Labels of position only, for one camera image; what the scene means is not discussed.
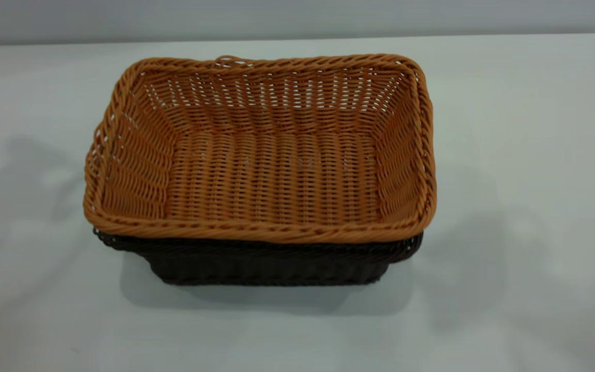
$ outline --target rectangular basket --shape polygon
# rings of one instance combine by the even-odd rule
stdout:
[[[236,263],[231,250],[208,256],[238,273],[262,264],[262,254],[250,252],[261,248],[312,245],[340,266],[346,260],[332,258],[338,245],[387,261],[396,249],[414,251],[435,212],[426,80],[415,62],[385,54],[144,59],[116,83],[85,173],[85,215],[101,239],[147,259],[154,250],[156,273],[176,264],[160,264],[158,255],[218,245],[243,245],[247,254]],[[385,250],[374,251],[378,244]],[[199,260],[179,261],[186,268]],[[161,276],[242,280],[220,271],[202,273],[206,281]],[[252,277],[247,282],[279,278],[262,270]]]

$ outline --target basket bottom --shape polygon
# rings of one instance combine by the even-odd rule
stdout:
[[[363,285],[409,259],[423,234],[398,242],[276,244],[239,240],[144,239],[94,233],[105,245],[134,252],[173,285]]]
[[[389,264],[321,264],[293,260],[144,256],[151,270],[172,285],[317,286],[363,285],[382,277]]]

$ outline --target stacked basket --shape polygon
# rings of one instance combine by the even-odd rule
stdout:
[[[419,248],[434,172],[410,59],[152,58],[116,84],[84,210],[167,283],[364,284]]]

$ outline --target white table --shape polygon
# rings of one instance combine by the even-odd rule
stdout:
[[[377,284],[182,289],[95,238],[83,158],[144,57],[390,52],[439,205]],[[0,46],[0,370],[595,372],[595,35]]]

